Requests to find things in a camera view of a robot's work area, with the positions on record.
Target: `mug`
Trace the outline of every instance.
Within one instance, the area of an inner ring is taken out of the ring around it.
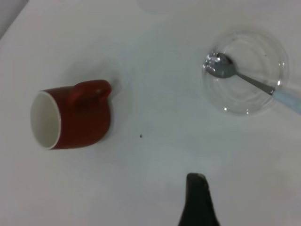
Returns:
[[[101,140],[110,127],[106,80],[39,91],[31,107],[31,127],[46,149],[85,147]]]

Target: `glass bowl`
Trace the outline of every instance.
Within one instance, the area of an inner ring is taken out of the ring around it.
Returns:
[[[237,71],[279,88],[288,76],[287,55],[272,37],[254,31],[239,31],[221,36],[205,61],[216,52],[225,53],[236,63]],[[202,87],[209,101],[218,109],[235,114],[251,114],[266,109],[272,96],[234,75],[219,79],[203,67]]]

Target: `white table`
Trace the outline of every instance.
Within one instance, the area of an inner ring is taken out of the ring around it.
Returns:
[[[223,226],[301,225],[300,116],[280,104],[219,112],[198,70],[214,37],[253,25],[281,41],[287,86],[300,89],[301,3],[183,5],[29,2],[0,41],[0,225],[176,226],[189,172],[206,175]],[[36,92],[101,78],[115,88],[107,138],[42,150],[29,121]]]

